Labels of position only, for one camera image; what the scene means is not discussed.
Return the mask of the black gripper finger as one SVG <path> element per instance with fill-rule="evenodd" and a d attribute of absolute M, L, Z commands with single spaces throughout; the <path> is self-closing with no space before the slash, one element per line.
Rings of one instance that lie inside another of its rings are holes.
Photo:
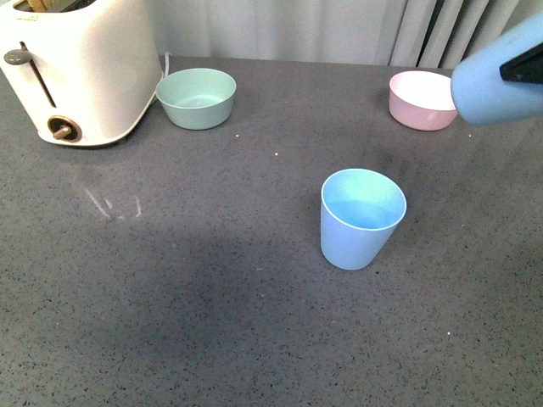
<path fill-rule="evenodd" d="M 543 44 L 540 43 L 500 66 L 504 81 L 529 84 L 543 83 Z"/>

